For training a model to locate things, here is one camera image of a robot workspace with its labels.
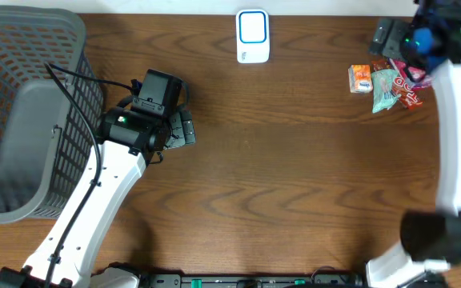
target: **small orange carton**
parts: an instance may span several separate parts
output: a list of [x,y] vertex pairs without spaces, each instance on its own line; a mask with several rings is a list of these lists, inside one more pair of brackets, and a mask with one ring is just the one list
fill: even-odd
[[373,90],[369,65],[352,65],[348,70],[351,93],[369,93]]

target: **white rectangular object with blue border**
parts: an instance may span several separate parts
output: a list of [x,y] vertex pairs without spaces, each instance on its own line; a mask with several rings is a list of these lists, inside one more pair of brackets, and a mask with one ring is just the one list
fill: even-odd
[[261,9],[241,10],[236,14],[238,62],[263,63],[270,57],[270,20]]

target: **teal snack bag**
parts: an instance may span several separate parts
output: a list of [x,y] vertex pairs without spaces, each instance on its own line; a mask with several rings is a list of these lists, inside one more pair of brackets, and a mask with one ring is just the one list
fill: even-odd
[[373,113],[389,110],[397,101],[398,95],[392,92],[392,84],[398,72],[393,69],[380,70],[372,75],[374,90]]

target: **laundry basket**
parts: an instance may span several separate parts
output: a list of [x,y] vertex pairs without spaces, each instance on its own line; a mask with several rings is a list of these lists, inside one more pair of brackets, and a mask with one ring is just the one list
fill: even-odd
[[[85,39],[67,10],[0,6],[0,223],[58,217],[81,177],[90,135],[43,63],[94,77]],[[58,77],[96,127],[98,84]]]

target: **brown wood surface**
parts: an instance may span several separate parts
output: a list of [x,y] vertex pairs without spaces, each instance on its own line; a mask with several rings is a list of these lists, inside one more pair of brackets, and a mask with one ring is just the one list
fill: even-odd
[[[170,150],[117,214],[110,262],[187,274],[363,267],[399,237],[406,209],[432,210],[439,174],[433,93],[372,114],[347,68],[367,64],[376,18],[271,17],[271,56],[236,61],[231,16],[82,15],[100,78],[149,68],[190,83],[195,146]],[[105,87],[108,105],[126,96]],[[0,226],[0,268],[19,268],[54,224]],[[461,267],[448,273],[461,287]]]

